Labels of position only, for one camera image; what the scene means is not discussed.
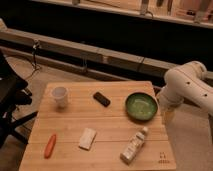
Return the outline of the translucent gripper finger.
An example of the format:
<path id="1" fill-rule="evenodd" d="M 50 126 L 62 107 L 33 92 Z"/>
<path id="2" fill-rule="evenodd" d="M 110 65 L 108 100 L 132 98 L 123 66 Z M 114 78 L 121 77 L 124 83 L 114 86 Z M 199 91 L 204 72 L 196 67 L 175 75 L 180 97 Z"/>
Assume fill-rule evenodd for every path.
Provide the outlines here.
<path id="1" fill-rule="evenodd" d="M 174 117 L 174 111 L 173 110 L 166 110 L 162 113 L 163 118 L 163 124 L 167 125 L 169 124 Z"/>

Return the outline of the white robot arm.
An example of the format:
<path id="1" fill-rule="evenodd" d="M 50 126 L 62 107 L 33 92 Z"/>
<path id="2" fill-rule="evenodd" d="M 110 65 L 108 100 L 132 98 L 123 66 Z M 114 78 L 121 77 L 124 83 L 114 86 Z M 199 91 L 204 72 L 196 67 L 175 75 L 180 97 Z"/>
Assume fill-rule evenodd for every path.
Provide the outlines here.
<path id="1" fill-rule="evenodd" d="M 205 65 L 199 61 L 173 67 L 165 73 L 165 86 L 157 95 L 164 124 L 173 119 L 174 109 L 185 98 L 213 117 L 213 87 L 203 81 L 206 73 Z"/>

